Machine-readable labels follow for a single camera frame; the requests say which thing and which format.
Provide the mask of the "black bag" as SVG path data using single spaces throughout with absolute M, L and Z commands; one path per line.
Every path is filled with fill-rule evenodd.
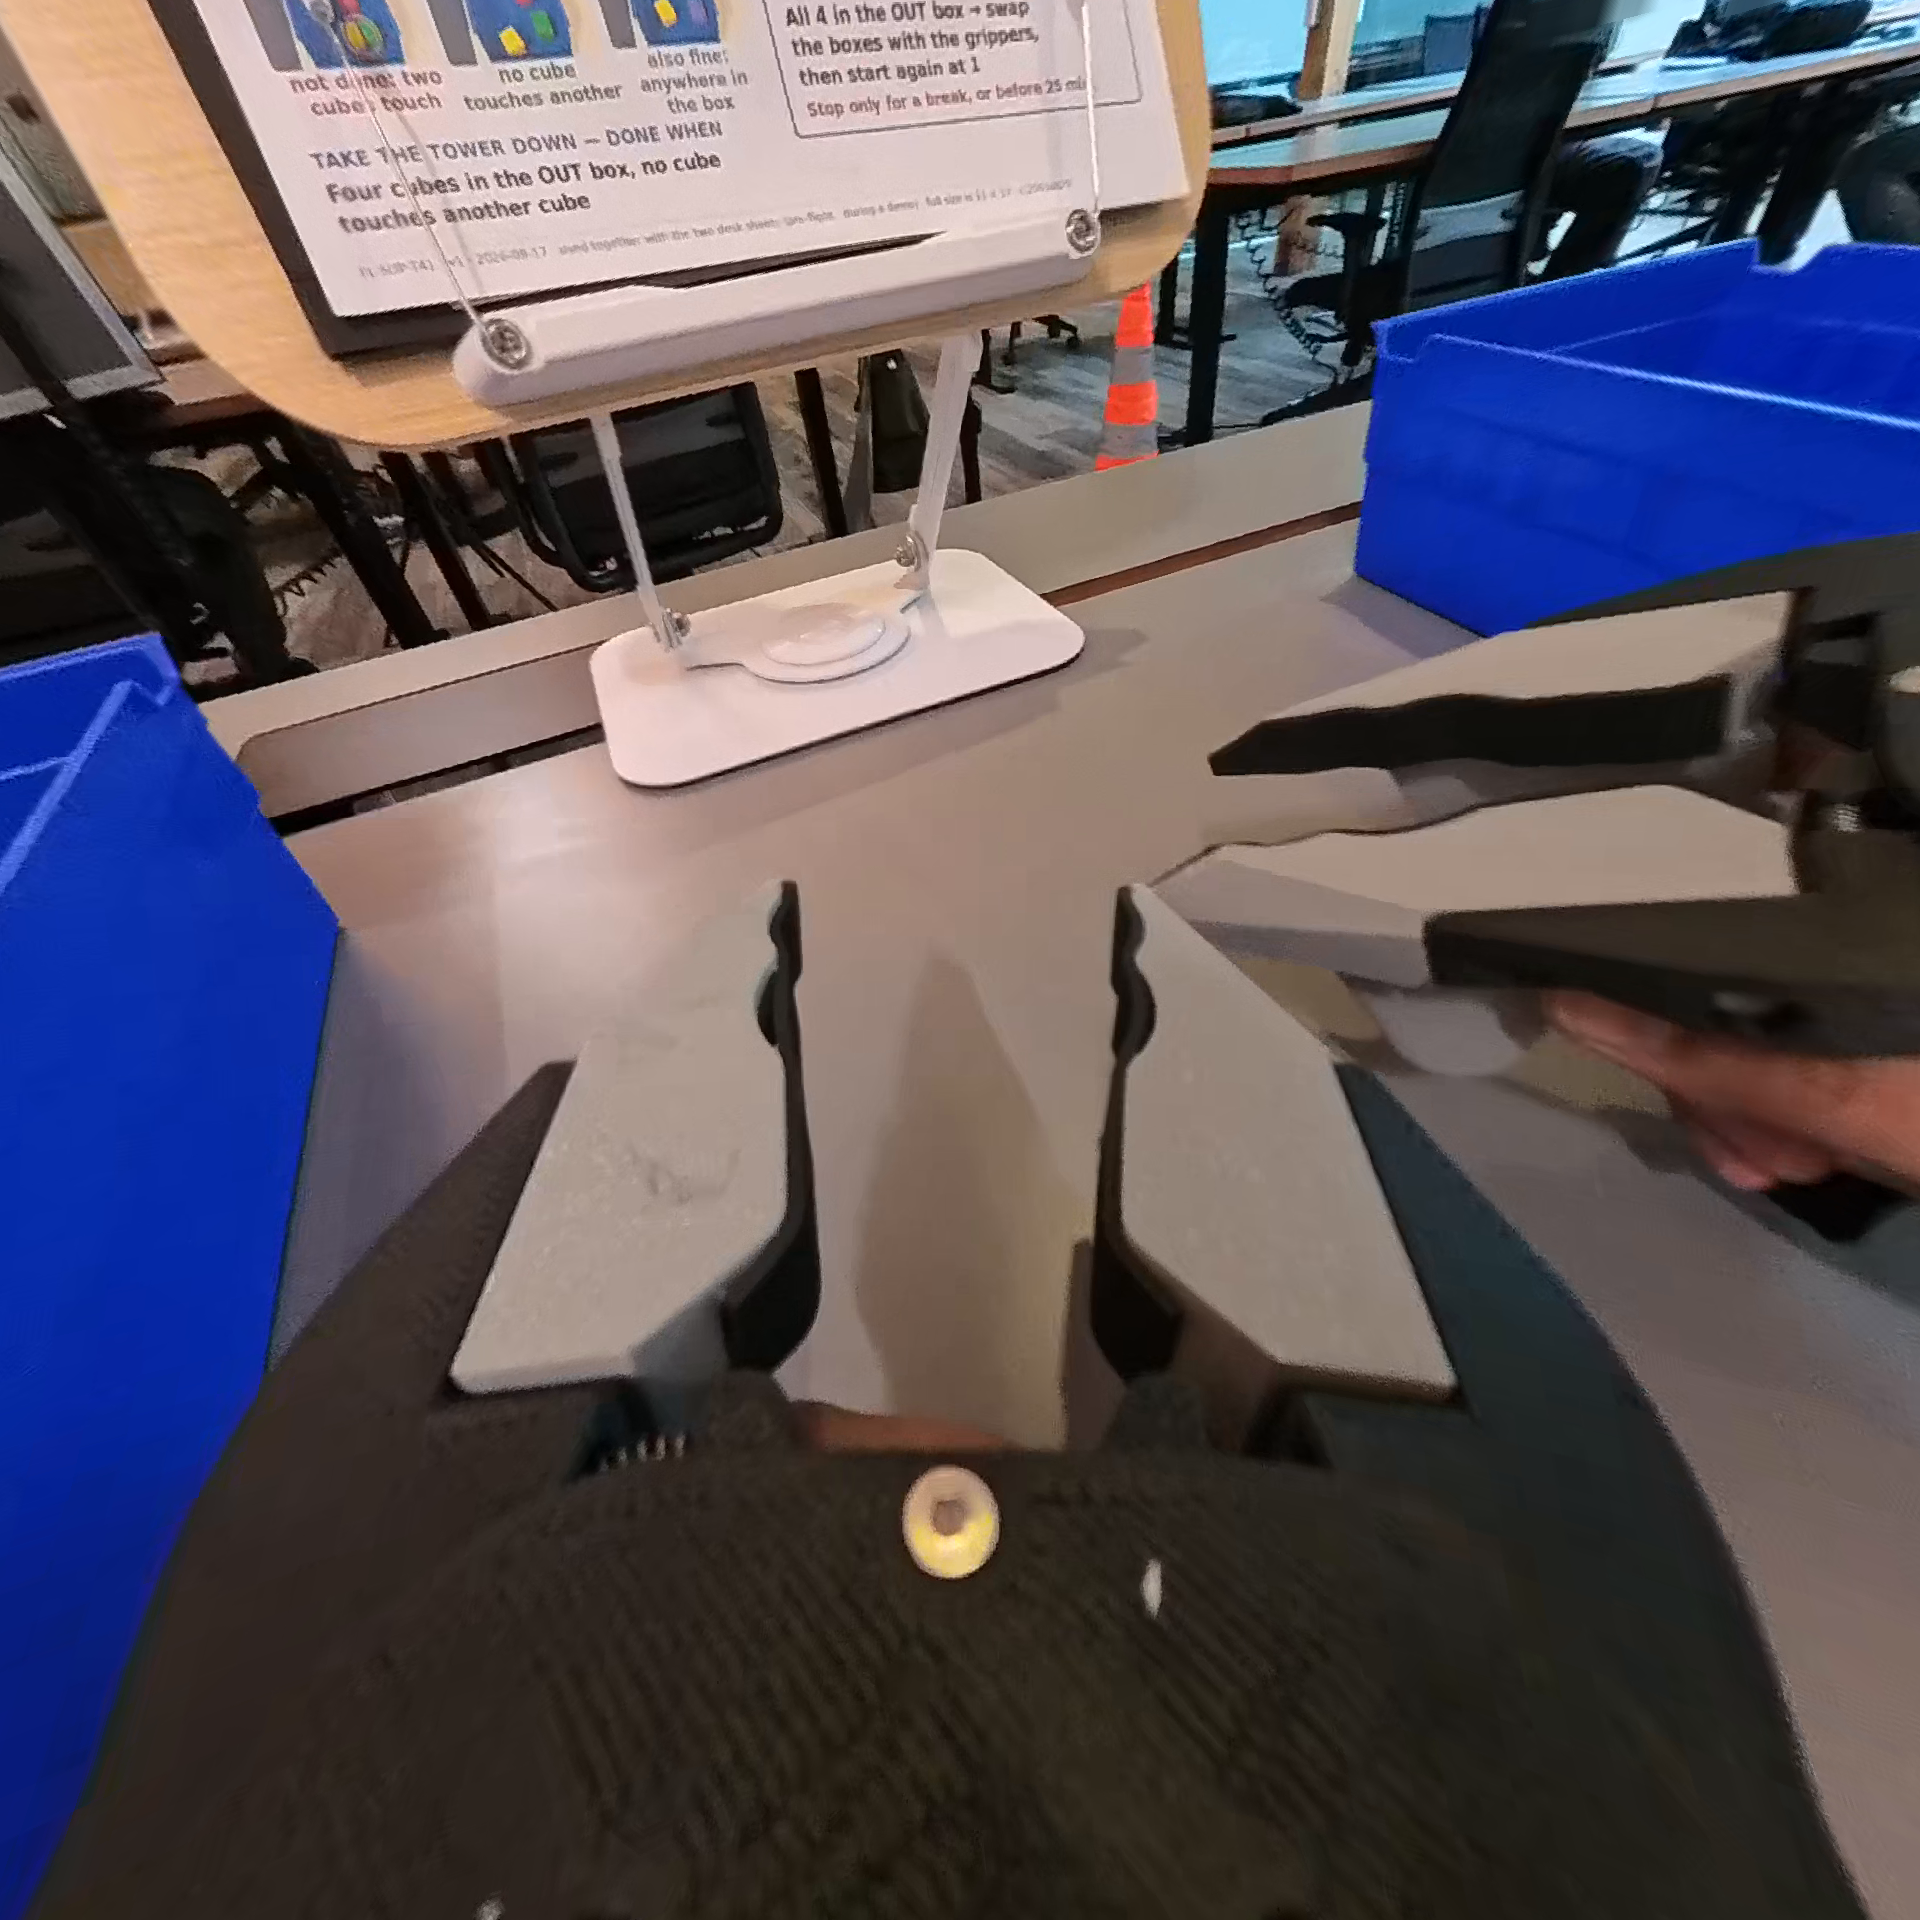
M 843 485 L 851 531 L 873 526 L 875 496 L 909 491 L 909 518 L 933 539 L 954 475 L 975 468 L 973 347 L 969 334 L 941 345 L 931 394 L 921 392 L 905 347 L 858 361 L 855 438 Z

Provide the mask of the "blue plastic storage bin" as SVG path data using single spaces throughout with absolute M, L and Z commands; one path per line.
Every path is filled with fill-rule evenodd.
M 156 634 L 2 677 L 2 1915 L 262 1379 L 341 924 Z
M 1914 246 L 1708 246 L 1377 329 L 1353 569 L 1468 634 L 1915 526 Z

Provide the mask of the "orange traffic cone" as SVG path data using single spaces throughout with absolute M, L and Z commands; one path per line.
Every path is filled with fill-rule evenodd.
M 1142 464 L 1162 451 L 1162 392 L 1156 379 L 1154 293 L 1141 284 L 1118 310 L 1109 386 L 1094 468 Z

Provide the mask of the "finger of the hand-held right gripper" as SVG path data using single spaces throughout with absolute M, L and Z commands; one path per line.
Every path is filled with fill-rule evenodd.
M 1715 762 L 1767 732 L 1789 614 L 1789 592 L 1759 592 L 1484 638 L 1273 714 L 1207 765 L 1422 777 Z
M 1476 808 L 1397 833 L 1228 846 L 1154 885 L 1225 953 L 1391 990 L 1434 982 L 1429 924 L 1453 913 L 1789 899 L 1789 833 L 1681 787 Z

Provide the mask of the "person's right hand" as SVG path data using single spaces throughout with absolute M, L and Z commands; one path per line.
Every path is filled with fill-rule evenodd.
M 1553 1029 L 1658 1088 L 1723 1181 L 1749 1193 L 1849 1173 L 1917 1193 L 1917 1061 L 1817 1058 L 1690 1033 L 1559 993 Z

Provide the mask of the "printed instruction sheet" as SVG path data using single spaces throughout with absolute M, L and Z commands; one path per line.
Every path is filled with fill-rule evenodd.
M 1156 5 L 151 5 L 334 352 L 469 307 L 1179 202 Z

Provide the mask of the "white stand with wooden board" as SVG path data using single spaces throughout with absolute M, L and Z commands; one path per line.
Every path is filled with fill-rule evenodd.
M 389 451 L 589 424 L 641 604 L 593 653 L 593 694 L 614 774 L 673 789 L 1078 658 L 1078 626 L 1003 564 L 941 548 L 941 517 L 933 539 L 907 517 L 889 560 L 826 584 L 670 611 L 612 417 L 1139 288 L 1193 225 L 1212 142 L 1199 6 L 1156 10 L 1188 165 L 1177 202 L 469 307 L 462 326 L 370 352 L 334 352 L 307 316 L 154 5 L 5 5 L 5 40 L 161 310 L 275 412 Z

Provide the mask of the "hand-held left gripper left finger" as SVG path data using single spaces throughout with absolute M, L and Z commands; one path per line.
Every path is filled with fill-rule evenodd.
M 630 986 L 572 1065 L 471 1310 L 466 1395 L 778 1374 L 822 1298 L 801 889 L 770 880 Z

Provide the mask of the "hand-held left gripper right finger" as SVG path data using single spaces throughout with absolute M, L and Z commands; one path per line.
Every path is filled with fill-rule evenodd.
M 1141 885 L 1116 896 L 1110 990 L 1087 1323 L 1116 1379 L 1205 1405 L 1451 1402 L 1339 1058 Z

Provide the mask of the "background office desk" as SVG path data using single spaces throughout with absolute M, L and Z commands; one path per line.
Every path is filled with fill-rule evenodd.
M 1637 128 L 1747 94 L 1806 91 L 1915 69 L 1915 5 L 1868 14 L 1866 35 L 1838 51 L 1789 53 L 1764 61 L 1730 57 L 1612 60 L 1567 113 L 1573 134 Z M 1302 194 L 1413 173 L 1443 134 L 1463 78 L 1365 86 L 1310 102 L 1291 117 L 1214 133 L 1207 186 L 1190 232 L 1187 341 L 1190 349 L 1182 444 L 1215 432 L 1215 373 L 1225 320 L 1231 217 Z

